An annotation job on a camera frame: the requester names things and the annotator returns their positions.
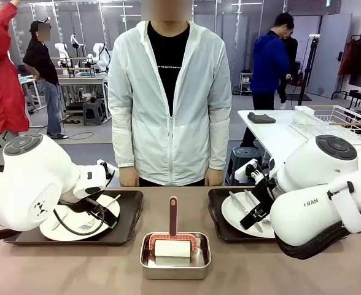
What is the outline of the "person's left hand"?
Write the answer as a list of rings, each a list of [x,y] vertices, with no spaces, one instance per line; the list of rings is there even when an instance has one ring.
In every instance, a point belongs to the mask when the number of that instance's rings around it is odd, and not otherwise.
[[[209,187],[222,186],[223,176],[223,170],[208,168],[204,179],[204,185]]]

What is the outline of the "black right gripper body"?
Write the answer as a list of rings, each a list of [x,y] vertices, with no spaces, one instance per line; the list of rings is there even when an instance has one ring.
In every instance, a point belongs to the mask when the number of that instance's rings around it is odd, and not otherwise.
[[[251,193],[258,200],[258,204],[250,211],[252,216],[267,216],[274,201],[284,192],[273,178],[264,177],[255,183]]]

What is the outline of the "person's right hand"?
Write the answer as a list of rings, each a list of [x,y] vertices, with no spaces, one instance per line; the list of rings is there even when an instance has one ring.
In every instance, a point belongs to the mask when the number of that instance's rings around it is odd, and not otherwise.
[[[119,182],[122,187],[139,187],[139,175],[134,167],[119,168]]]

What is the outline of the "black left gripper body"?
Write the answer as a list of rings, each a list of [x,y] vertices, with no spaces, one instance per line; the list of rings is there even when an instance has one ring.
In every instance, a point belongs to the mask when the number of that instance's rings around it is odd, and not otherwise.
[[[92,216],[102,216],[103,207],[96,200],[93,200],[89,197],[80,199],[76,203],[66,202],[64,200],[60,201],[60,205],[67,206],[75,213],[86,212]]]

